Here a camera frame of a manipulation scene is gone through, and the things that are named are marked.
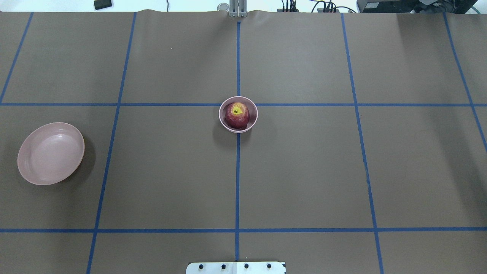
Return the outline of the aluminium frame post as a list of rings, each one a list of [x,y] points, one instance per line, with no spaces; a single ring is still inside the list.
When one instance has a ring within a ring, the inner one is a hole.
[[[247,0],[230,0],[228,13],[231,18],[247,17]]]

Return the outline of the far orange black hub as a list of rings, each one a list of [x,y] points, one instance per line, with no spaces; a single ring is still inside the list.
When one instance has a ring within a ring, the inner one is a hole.
[[[282,13],[298,13],[297,0],[282,0],[282,8],[278,12]]]

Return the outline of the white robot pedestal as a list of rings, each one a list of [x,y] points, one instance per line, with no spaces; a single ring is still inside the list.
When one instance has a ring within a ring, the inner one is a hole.
[[[286,265],[278,261],[193,262],[186,274],[285,274]]]

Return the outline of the black power supply box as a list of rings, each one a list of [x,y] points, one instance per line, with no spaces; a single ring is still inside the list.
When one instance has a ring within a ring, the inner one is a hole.
[[[419,0],[357,0],[360,13],[409,13]]]

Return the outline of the pink plate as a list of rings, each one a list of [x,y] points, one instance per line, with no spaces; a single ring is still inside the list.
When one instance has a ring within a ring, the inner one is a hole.
[[[73,174],[84,153],[85,141],[78,128],[69,123],[49,123],[26,137],[19,148],[17,166],[27,182],[52,185]]]

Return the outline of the orange black hub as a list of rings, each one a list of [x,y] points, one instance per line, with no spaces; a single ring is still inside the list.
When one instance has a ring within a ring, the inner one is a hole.
[[[338,10],[337,5],[332,1],[316,1],[315,5],[313,6],[312,12],[317,11],[318,13],[336,13]]]
[[[297,0],[282,0],[282,8],[278,12],[282,13],[298,13]]]

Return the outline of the near orange black hub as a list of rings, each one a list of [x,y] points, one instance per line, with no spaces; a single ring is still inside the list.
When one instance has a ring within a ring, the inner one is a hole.
[[[336,13],[338,10],[337,5],[332,1],[316,1],[315,5],[313,6],[312,12],[317,11],[318,13]]]

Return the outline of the red apple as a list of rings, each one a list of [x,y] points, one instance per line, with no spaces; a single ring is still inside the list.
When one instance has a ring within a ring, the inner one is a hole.
[[[233,102],[225,108],[224,121],[230,128],[242,129],[250,120],[248,107],[242,102]]]

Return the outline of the small black square device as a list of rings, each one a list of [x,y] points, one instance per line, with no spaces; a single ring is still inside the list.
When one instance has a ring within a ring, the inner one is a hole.
[[[105,9],[113,5],[112,0],[94,0],[93,4],[95,10]]]

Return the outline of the pink bowl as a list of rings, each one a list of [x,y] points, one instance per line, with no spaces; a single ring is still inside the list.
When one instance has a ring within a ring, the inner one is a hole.
[[[226,106],[228,106],[228,104],[231,104],[233,102],[242,102],[248,107],[250,118],[249,118],[249,123],[247,124],[247,126],[245,128],[233,129],[233,128],[230,128],[227,125],[227,123],[224,121],[224,114],[225,114]],[[256,104],[254,104],[254,102],[252,100],[250,100],[249,98],[242,97],[242,96],[234,96],[234,97],[231,97],[231,98],[225,100],[221,104],[219,111],[218,111],[218,116],[219,116],[219,120],[220,120],[221,124],[227,130],[229,130],[230,132],[242,133],[242,132],[247,132],[253,128],[253,126],[255,125],[255,123],[257,122],[257,119],[258,119],[258,110],[257,110]]]

